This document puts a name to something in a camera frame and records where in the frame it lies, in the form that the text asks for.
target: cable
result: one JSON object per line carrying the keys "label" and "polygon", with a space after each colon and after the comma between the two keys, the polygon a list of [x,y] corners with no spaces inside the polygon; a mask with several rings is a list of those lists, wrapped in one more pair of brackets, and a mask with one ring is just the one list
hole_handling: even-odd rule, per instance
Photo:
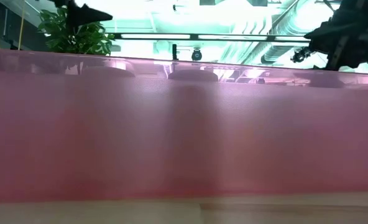
{"label": "cable", "polygon": [[25,9],[25,0],[22,0],[21,28],[20,28],[20,37],[18,40],[18,50],[21,49],[22,29],[24,28],[24,13],[25,13],[24,9]]}

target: black camera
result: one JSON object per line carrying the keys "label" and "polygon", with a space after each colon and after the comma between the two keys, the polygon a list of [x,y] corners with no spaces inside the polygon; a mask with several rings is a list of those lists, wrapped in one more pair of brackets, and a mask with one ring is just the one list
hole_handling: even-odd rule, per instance
{"label": "black camera", "polygon": [[200,49],[195,49],[194,52],[192,52],[192,60],[201,60],[202,59],[202,53]]}

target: wooden surface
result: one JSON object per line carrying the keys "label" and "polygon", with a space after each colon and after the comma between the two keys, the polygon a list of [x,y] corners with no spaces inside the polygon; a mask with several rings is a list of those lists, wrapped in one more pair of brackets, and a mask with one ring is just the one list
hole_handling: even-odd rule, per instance
{"label": "wooden surface", "polygon": [[0,224],[368,224],[368,192],[0,204]]}

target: pink translucent plastic bin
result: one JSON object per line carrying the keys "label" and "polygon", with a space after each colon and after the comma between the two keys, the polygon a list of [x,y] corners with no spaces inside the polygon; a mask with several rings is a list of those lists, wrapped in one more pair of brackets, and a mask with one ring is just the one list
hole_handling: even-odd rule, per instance
{"label": "pink translucent plastic bin", "polygon": [[0,50],[0,202],[361,190],[368,75]]}

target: green plant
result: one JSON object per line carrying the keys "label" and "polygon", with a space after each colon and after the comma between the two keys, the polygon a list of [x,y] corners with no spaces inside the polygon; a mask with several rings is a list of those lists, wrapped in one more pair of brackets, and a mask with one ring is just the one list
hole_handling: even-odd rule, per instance
{"label": "green plant", "polygon": [[106,35],[105,28],[100,22],[79,27],[77,33],[68,31],[66,20],[67,9],[61,7],[57,13],[48,10],[40,12],[41,23],[38,30],[47,34],[47,47],[52,52],[90,54],[90,55],[110,55],[112,34]]}

